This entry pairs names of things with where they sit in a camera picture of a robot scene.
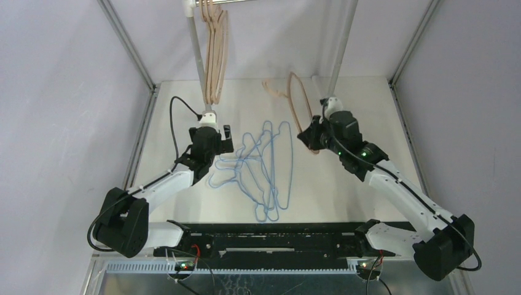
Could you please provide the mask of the beige plastic hanger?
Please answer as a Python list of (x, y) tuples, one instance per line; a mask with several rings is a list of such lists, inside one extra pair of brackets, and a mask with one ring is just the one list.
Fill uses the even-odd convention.
[[(285, 83), (285, 88), (277, 88)], [(284, 81), (280, 79), (262, 79), (262, 88), (266, 94), (263, 104), (270, 117), (276, 119), (292, 119), (296, 133), (302, 133), (312, 120), (312, 108), (305, 84), (293, 71)]]
[(208, 105), (213, 104), (213, 99), (211, 98), (211, 73), (213, 70), (212, 62), (213, 62), (213, 54), (211, 53), (213, 50), (213, 42), (214, 42), (214, 33), (213, 33), (213, 20), (211, 16), (212, 3), (211, 1), (200, 1), (200, 10), (202, 19), (206, 25), (207, 29), (207, 45), (206, 45), (206, 71), (205, 71), (205, 101)]
[(212, 20), (213, 20), (213, 33), (214, 33), (214, 42), (213, 42), (213, 70), (211, 73), (211, 98), (213, 99), (213, 104), (217, 103), (219, 99), (219, 75), (222, 65), (222, 56), (221, 45), (222, 45), (222, 36), (223, 36), (223, 24), (222, 17), (225, 14), (220, 5), (215, 5), (214, 1), (211, 1), (212, 8), (210, 10)]
[(222, 24), (223, 24), (223, 36), (222, 36), (222, 45), (221, 45), (221, 52), (223, 53), (222, 56), (222, 65), (219, 75), (219, 85), (218, 85), (218, 91), (219, 91), (219, 99), (217, 100), (218, 104), (221, 99), (222, 89), (224, 85), (224, 76), (225, 76), (225, 70), (227, 66), (227, 59), (228, 59), (228, 51), (229, 51), (229, 18), (228, 18), (228, 11), (223, 10), (224, 15), (222, 17)]

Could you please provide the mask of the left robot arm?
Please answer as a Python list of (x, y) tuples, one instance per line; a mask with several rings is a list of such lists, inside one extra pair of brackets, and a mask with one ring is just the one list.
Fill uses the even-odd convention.
[(87, 243), (99, 252), (117, 252), (133, 258), (148, 248), (169, 248), (177, 256), (192, 248), (189, 228), (177, 221), (151, 222), (162, 203), (197, 184), (210, 170), (217, 155), (231, 153), (231, 127), (218, 131), (210, 126), (192, 127), (192, 143), (171, 168), (151, 182), (125, 190), (109, 190), (100, 213), (87, 230)]

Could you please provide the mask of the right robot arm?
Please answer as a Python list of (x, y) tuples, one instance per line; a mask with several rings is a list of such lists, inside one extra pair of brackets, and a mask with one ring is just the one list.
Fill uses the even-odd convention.
[[(467, 215), (456, 217), (430, 199), (397, 169), (376, 144), (363, 139), (358, 121), (349, 111), (329, 117), (313, 116), (298, 139), (312, 151), (337, 154), (343, 168), (381, 193), (406, 218), (412, 230), (392, 227), (376, 219), (357, 229), (355, 247), (370, 256), (377, 250), (412, 257), (418, 268), (434, 281), (455, 269), (478, 271), (482, 260), (474, 247), (475, 223)], [(477, 265), (463, 267), (475, 256)]]

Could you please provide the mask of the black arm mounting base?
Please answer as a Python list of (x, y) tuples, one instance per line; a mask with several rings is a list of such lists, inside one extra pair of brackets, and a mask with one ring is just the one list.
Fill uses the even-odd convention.
[(391, 256), (375, 250), (357, 229), (360, 222), (325, 223), (187, 223), (188, 234), (172, 253), (155, 257), (197, 254), (213, 267), (339, 266), (348, 258)]

